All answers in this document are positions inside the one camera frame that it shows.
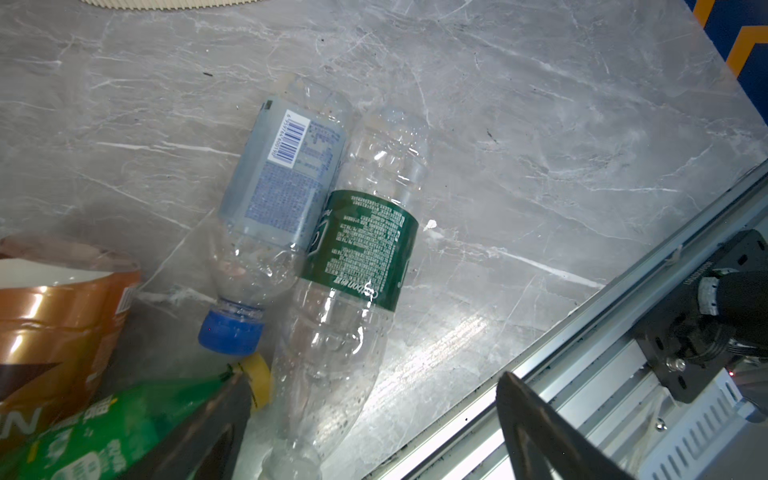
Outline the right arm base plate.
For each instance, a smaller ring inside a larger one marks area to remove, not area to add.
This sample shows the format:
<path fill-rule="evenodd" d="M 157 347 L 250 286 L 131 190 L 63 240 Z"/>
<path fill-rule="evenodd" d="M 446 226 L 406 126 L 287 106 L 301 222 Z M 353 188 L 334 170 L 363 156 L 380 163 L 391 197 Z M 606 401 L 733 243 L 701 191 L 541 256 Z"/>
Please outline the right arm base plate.
<path fill-rule="evenodd" d="M 767 272 L 767 240 L 757 230 L 736 234 L 649 310 L 634 335 L 663 387 L 683 403 L 693 402 L 736 357 L 731 332 L 699 312 L 699 281 L 718 270 Z"/>

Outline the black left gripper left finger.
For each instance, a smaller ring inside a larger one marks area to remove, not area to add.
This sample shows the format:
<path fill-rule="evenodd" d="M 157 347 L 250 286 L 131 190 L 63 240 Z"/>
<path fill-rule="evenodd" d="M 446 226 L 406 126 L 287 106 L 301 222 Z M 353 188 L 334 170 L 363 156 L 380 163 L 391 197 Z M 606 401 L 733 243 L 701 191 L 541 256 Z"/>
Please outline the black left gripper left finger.
<path fill-rule="evenodd" d="M 121 479 L 230 479 L 251 413 L 247 377 L 223 382 Z"/>

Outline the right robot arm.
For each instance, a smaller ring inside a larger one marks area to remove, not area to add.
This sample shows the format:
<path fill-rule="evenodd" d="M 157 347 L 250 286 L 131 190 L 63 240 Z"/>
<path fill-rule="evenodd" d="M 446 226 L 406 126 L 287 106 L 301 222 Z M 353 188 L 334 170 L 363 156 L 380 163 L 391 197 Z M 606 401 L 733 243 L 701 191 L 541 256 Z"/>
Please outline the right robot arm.
<path fill-rule="evenodd" d="M 703 316 L 731 332 L 737 355 L 767 357 L 767 272 L 718 270 L 698 283 Z"/>

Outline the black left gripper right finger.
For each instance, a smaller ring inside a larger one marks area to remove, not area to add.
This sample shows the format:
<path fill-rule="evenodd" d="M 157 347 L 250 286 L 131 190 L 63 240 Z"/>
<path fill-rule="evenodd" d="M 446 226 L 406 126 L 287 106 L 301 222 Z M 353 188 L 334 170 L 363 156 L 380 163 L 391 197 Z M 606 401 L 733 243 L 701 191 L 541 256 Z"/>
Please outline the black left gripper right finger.
<path fill-rule="evenodd" d="M 496 410 L 517 479 L 629 479 L 511 372 L 501 375 Z"/>

